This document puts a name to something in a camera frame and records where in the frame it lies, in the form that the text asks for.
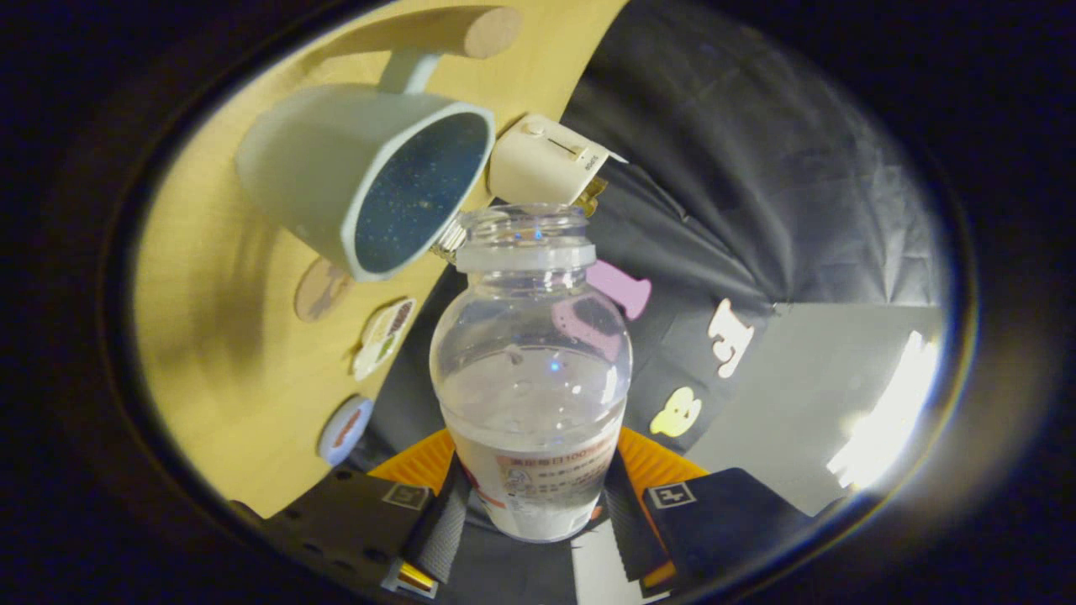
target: bright light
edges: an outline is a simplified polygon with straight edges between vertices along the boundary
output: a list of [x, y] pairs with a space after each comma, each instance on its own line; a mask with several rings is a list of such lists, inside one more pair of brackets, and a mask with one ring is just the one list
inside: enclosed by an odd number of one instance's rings
[[918, 332], [908, 336], [886, 392], [874, 410], [855, 423], [848, 444], [825, 465], [841, 488], [869, 486], [900, 455], [926, 403], [937, 358], [936, 343], [923, 342]]

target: bottle neck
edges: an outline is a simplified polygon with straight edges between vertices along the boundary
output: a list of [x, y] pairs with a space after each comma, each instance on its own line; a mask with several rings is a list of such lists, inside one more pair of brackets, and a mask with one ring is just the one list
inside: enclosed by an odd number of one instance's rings
[[544, 271], [475, 271], [467, 283], [478, 294], [494, 298], [565, 296], [586, 287], [586, 268]]

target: gray floor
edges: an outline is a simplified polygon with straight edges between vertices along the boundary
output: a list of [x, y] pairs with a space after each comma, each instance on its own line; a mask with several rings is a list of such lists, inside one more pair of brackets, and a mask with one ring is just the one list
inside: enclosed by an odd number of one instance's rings
[[778, 309], [740, 388], [688, 458], [711, 473], [740, 467], [807, 515], [846, 495], [825, 464], [889, 383], [911, 330], [938, 337], [925, 307], [794, 305]]

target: plastic bottle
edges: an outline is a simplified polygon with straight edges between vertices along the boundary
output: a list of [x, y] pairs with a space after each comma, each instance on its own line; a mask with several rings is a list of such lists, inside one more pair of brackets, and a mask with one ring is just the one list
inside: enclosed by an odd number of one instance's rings
[[526, 541], [591, 518], [632, 377], [620, 312], [586, 283], [578, 208], [502, 206], [463, 219], [468, 289], [441, 315], [429, 365], [441, 413], [491, 521]]

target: mug handle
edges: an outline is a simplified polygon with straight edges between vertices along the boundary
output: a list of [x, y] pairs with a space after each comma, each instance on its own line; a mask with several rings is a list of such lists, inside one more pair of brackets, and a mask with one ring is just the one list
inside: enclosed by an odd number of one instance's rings
[[492, 57], [512, 45], [523, 17], [510, 6], [453, 6], [387, 18], [350, 31], [310, 53], [308, 71], [343, 55], [392, 51], [378, 88], [414, 94], [426, 87], [441, 55]]

